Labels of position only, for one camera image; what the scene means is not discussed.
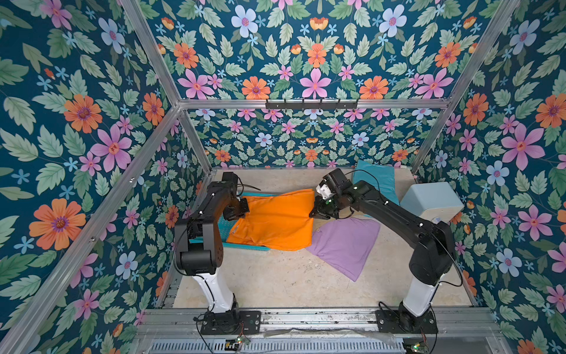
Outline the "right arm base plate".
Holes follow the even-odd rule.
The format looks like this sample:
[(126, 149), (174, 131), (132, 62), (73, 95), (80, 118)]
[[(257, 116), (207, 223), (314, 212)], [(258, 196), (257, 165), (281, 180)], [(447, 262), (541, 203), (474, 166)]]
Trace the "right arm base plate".
[(420, 317), (402, 309), (389, 310), (386, 308), (375, 311), (377, 327), (381, 333), (429, 335), (439, 332), (436, 317), (429, 308)]

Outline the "orange pants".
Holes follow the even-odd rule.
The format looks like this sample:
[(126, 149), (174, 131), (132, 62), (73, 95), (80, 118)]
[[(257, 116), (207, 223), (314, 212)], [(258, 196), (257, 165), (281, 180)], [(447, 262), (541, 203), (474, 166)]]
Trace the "orange pants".
[(298, 190), (278, 196), (247, 197), (249, 213), (232, 227), (228, 242), (265, 246), (295, 252), (312, 243), (313, 190)]

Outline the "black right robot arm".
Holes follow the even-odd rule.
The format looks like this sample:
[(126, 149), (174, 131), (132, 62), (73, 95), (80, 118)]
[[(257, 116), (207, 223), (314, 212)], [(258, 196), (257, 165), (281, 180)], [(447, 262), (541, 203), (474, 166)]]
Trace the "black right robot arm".
[(417, 320), (426, 315), (442, 278), (455, 265), (450, 227), (408, 212), (370, 183), (348, 180), (339, 168), (325, 175), (315, 191), (318, 195), (310, 217), (338, 218), (345, 208), (363, 212), (385, 224), (414, 250), (409, 262), (413, 280), (399, 304), (399, 317)]

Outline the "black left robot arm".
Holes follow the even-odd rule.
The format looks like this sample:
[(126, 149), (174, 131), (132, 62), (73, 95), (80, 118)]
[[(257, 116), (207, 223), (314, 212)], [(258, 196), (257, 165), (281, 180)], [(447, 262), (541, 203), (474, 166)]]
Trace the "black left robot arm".
[(206, 197), (187, 221), (175, 226), (178, 239), (173, 264), (184, 277), (200, 286), (213, 314), (234, 311), (237, 300), (221, 277), (224, 249), (219, 221), (237, 221), (249, 213), (247, 199), (240, 196), (240, 178), (225, 172), (220, 181), (212, 182)]

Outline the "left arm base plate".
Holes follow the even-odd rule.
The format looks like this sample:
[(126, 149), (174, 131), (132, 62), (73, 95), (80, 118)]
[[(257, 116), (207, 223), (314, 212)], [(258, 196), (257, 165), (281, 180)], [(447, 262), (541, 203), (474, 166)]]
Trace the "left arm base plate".
[(260, 331), (261, 311), (227, 311), (206, 314), (200, 323), (203, 335), (254, 335)]

